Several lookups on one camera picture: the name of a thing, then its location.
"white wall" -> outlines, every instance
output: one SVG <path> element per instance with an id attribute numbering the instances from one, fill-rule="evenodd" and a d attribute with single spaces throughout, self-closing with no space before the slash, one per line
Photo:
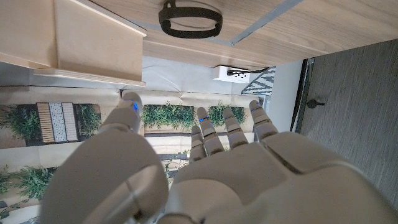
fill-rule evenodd
<path id="1" fill-rule="evenodd" d="M 0 220 L 3 224 L 20 224 L 40 215 L 40 205 L 20 208 L 10 212 L 7 218 Z"/>
<path id="2" fill-rule="evenodd" d="M 0 169 L 7 165 L 9 172 L 17 172 L 24 166 L 44 168 L 60 166 L 81 143 L 0 149 Z"/>
<path id="3" fill-rule="evenodd" d="M 276 68 L 268 116 L 279 132 L 290 131 L 302 64 L 301 60 Z"/>

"light wood surface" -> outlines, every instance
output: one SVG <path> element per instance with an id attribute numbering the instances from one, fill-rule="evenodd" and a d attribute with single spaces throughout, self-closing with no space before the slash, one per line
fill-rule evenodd
<path id="1" fill-rule="evenodd" d="M 161 0 L 93 0 L 120 16 L 159 26 Z M 203 1 L 224 17 L 217 39 L 231 40 L 283 1 Z M 200 6 L 185 2 L 185 6 Z M 178 20 L 188 26 L 209 26 L 200 19 Z M 280 65 L 398 38 L 398 2 L 395 0 L 303 0 L 255 31 L 234 47 L 207 40 L 170 37 L 147 29 L 144 55 L 195 63 L 253 68 Z"/>
<path id="2" fill-rule="evenodd" d="M 11 55 L 6 55 L 2 53 L 0 53 L 0 61 L 27 68 L 49 68 L 46 65 L 41 65 L 39 63 L 30 62 L 23 58 L 13 57 Z"/>
<path id="3" fill-rule="evenodd" d="M 49 103 L 37 103 L 36 105 L 37 111 L 39 112 L 40 129 L 42 131 L 43 142 L 54 142 Z"/>
<path id="4" fill-rule="evenodd" d="M 62 70 L 56 68 L 35 69 L 33 74 L 48 76 L 48 77 L 73 78 L 73 79 L 86 80 L 86 81 L 106 82 L 106 83 L 115 83 L 123 85 L 134 85 L 134 86 L 146 85 L 145 82 L 141 81 L 127 80 L 123 78 L 114 78 L 114 77 L 108 77 L 108 76 L 90 74 L 90 73 L 73 72 L 70 70 Z"/>
<path id="5" fill-rule="evenodd" d="M 120 16 L 118 16 L 118 15 L 116 15 L 116 14 L 114 14 L 114 13 L 112 13 L 112 12 L 106 10 L 106 9 L 104 9 L 103 7 L 97 5 L 97 4 L 95 4 L 95 3 L 93 3 L 93 2 L 91 2 L 89 0 L 71 0 L 71 1 L 83 6 L 84 8 L 86 8 L 86 9 L 88 9 L 90 11 L 98 13 L 98 14 L 104 16 L 105 18 L 110 19 L 113 22 L 116 22 L 116 23 L 118 23 L 118 24 L 120 24 L 120 25 L 122 25 L 122 26 L 124 26 L 124 27 L 126 27 L 128 29 L 131 29 L 131 30 L 133 30 L 135 32 L 138 32 L 143 37 L 145 37 L 147 35 L 145 29 L 133 24 L 130 21 L 127 21 L 126 19 L 124 19 L 124 18 L 122 18 L 122 17 L 120 17 Z"/>
<path id="6" fill-rule="evenodd" d="M 142 34 L 69 0 L 55 13 L 59 69 L 141 81 Z"/>
<path id="7" fill-rule="evenodd" d="M 162 10 L 165 0 L 93 0 L 93 2 L 125 19 L 159 24 L 158 13 Z M 278 4 L 282 3 L 283 0 L 206 0 L 197 2 L 176 0 L 176 5 L 177 7 L 204 7 L 214 11 L 218 9 L 223 15 L 223 28 L 217 38 L 230 40 L 244 31 L 246 27 L 256 22 L 264 14 L 271 11 Z M 212 21 L 200 18 L 180 18 L 174 19 L 174 21 L 186 26 L 196 27 L 209 27 L 214 24 Z M 187 27 L 178 26 L 176 23 L 172 23 L 172 27 L 174 29 L 191 30 Z"/>
<path id="8" fill-rule="evenodd" d="M 53 0 L 0 0 L 1 60 L 42 68 L 57 66 L 53 7 Z"/>

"white device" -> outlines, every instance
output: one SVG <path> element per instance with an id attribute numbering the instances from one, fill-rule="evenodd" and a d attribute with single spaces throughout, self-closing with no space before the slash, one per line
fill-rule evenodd
<path id="1" fill-rule="evenodd" d="M 259 142 L 248 144 L 224 111 L 224 151 L 204 108 L 192 128 L 190 164 L 170 191 L 154 150 L 140 135 L 141 100 L 123 96 L 99 133 L 56 171 L 40 223 L 397 223 L 398 214 L 360 170 L 295 133 L 278 133 L 250 102 Z"/>
<path id="2" fill-rule="evenodd" d="M 225 82 L 235 82 L 235 83 L 249 83 L 250 82 L 250 73 L 245 74 L 237 74 L 237 75 L 227 75 L 229 70 L 236 71 L 247 71 L 245 69 L 240 68 L 231 68 L 223 65 L 219 65 L 213 68 L 213 79 Z"/>

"green plant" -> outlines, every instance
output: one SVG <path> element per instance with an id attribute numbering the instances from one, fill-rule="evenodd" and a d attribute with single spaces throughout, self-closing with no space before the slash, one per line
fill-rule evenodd
<path id="1" fill-rule="evenodd" d="M 7 106 L 0 113 L 0 128 L 11 128 L 14 137 L 25 140 L 40 139 L 40 121 L 37 112 L 22 106 Z"/>
<path id="2" fill-rule="evenodd" d="M 239 124 L 244 123 L 244 120 L 246 119 L 246 115 L 244 114 L 243 107 L 222 105 L 221 102 L 219 102 L 217 106 L 211 106 L 208 110 L 209 118 L 210 118 L 211 122 L 213 123 L 214 127 L 220 127 L 220 126 L 224 125 L 223 111 L 226 108 L 231 108 L 232 113 L 234 114 L 236 121 Z"/>
<path id="3" fill-rule="evenodd" d="M 10 174 L 7 172 L 8 166 L 5 166 L 5 168 L 0 171 L 0 194 L 4 194 L 9 190 L 10 186 Z"/>
<path id="4" fill-rule="evenodd" d="M 19 192 L 21 196 L 40 200 L 43 197 L 46 186 L 53 176 L 53 171 L 43 167 L 25 167 L 14 174 L 14 176 L 20 180 L 20 182 L 14 184 L 14 186 L 22 189 Z"/>
<path id="5" fill-rule="evenodd" d="M 197 123 L 193 106 L 171 105 L 169 102 L 165 105 L 145 105 L 142 120 L 145 127 L 157 126 L 158 129 L 166 125 L 186 130 Z"/>
<path id="6" fill-rule="evenodd" d="M 100 114 L 95 111 L 93 105 L 80 104 L 77 107 L 80 113 L 80 134 L 93 136 L 101 126 Z"/>

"black handle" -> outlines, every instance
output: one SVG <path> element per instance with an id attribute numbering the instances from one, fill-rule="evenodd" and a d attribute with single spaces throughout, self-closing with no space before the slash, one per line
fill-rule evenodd
<path id="1" fill-rule="evenodd" d="M 214 29 L 204 31 L 184 31 L 171 29 L 170 19 L 180 17 L 201 17 L 212 19 L 216 21 Z M 223 16 L 210 9 L 202 7 L 176 7 L 175 0 L 168 0 L 165 2 L 163 9 L 159 12 L 159 22 L 163 32 L 173 37 L 185 39 L 202 39 L 207 37 L 215 37 L 223 26 Z"/>

